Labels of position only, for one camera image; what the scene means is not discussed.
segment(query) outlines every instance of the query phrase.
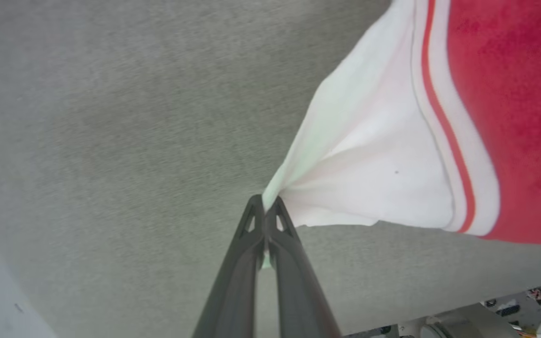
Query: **red fabric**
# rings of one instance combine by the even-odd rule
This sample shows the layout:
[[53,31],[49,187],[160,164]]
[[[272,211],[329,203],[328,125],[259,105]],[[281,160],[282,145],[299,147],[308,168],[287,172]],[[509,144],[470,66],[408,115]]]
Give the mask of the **red fabric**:
[[541,243],[541,0],[452,0],[448,62],[500,184],[485,238]]

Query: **white fabric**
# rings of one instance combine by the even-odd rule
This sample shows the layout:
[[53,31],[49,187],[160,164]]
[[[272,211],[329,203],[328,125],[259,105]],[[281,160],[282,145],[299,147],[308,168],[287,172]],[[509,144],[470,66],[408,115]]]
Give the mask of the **white fabric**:
[[[436,1],[433,7],[433,21],[429,30],[429,71],[431,83],[437,99],[453,129],[460,149],[464,166],[470,177],[473,203],[475,207],[471,215],[467,215],[467,198],[464,193],[462,179],[453,156],[451,145],[445,135],[442,124],[438,120],[427,97],[421,67],[413,67],[412,77],[417,94],[418,104],[424,113],[440,150],[442,162],[448,173],[448,182],[455,201],[453,219],[445,230],[459,231],[466,219],[472,217],[470,228],[465,232],[475,236],[487,235],[500,213],[500,188],[496,171],[487,153],[475,124],[466,111],[462,99],[456,90],[448,64],[447,34],[450,0]],[[415,1],[414,43],[412,45],[412,64],[421,65],[423,35],[427,26],[429,4],[427,0]]]
[[281,195],[296,226],[448,225],[451,191],[412,86],[413,16],[413,0],[395,0],[322,82],[266,208]]

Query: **red stripe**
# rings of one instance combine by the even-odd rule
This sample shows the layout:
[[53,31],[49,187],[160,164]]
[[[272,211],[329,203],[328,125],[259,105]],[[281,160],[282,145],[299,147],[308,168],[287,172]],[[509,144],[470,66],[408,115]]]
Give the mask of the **red stripe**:
[[456,166],[458,167],[460,179],[462,180],[464,196],[466,198],[466,216],[464,217],[464,223],[462,224],[462,228],[460,228],[459,232],[466,232],[471,227],[471,223],[475,216],[475,197],[473,194],[473,187],[471,185],[471,178],[469,177],[469,172],[464,164],[462,152],[458,146],[455,133],[452,130],[452,126],[450,126],[448,122],[448,118],[446,118],[442,105],[440,105],[440,101],[438,101],[438,96],[435,94],[435,89],[433,88],[429,74],[429,35],[433,25],[434,9],[435,0],[429,0],[429,6],[427,9],[427,24],[425,26],[425,35],[423,36],[423,53],[421,56],[423,84],[425,84],[425,91],[427,92],[429,103],[431,104],[431,107],[433,107],[433,111],[442,125],[446,139],[448,139],[450,150],[452,151]]

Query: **cloth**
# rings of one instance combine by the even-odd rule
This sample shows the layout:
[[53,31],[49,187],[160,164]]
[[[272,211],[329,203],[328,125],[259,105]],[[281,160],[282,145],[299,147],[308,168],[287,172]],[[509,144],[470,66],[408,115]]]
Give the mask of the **cloth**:
[[541,3],[394,1],[318,88],[277,194],[298,225],[541,243]]

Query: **gray carpet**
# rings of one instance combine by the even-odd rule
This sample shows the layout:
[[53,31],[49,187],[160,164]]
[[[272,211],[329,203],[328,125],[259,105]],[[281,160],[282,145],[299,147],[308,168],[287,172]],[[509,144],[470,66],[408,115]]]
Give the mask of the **gray carpet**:
[[[61,338],[187,337],[251,194],[387,0],[0,0],[0,252]],[[300,236],[343,333],[541,284],[541,246]],[[277,334],[272,271],[259,336]]]

